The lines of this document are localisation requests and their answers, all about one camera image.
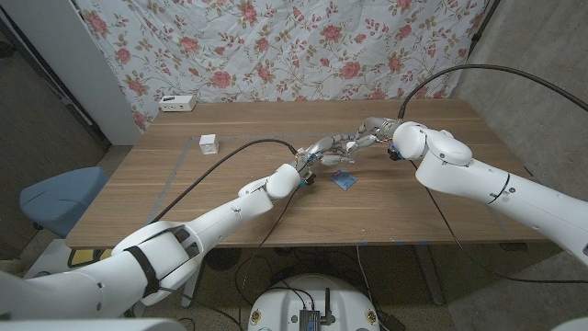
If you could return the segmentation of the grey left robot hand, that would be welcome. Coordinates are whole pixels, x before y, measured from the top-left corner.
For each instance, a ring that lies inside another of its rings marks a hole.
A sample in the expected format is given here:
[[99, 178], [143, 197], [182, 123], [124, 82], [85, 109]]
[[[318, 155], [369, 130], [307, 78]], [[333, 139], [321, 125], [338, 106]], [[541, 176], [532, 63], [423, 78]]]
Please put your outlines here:
[[353, 164], [355, 161], [346, 151], [346, 143], [350, 141], [348, 135], [336, 134], [320, 139], [307, 149], [300, 149], [294, 167], [301, 172], [305, 167], [311, 167], [320, 162], [323, 166], [338, 164]]

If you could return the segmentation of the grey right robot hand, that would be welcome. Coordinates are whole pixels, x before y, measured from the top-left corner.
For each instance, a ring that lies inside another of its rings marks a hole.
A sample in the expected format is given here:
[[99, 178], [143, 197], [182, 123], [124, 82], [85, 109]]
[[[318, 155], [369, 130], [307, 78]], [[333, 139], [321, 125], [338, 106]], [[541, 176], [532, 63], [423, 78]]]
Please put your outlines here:
[[359, 126], [355, 137], [346, 144], [349, 154], [359, 149], [369, 147], [378, 141], [390, 140], [394, 132], [402, 125], [401, 120], [369, 117]]

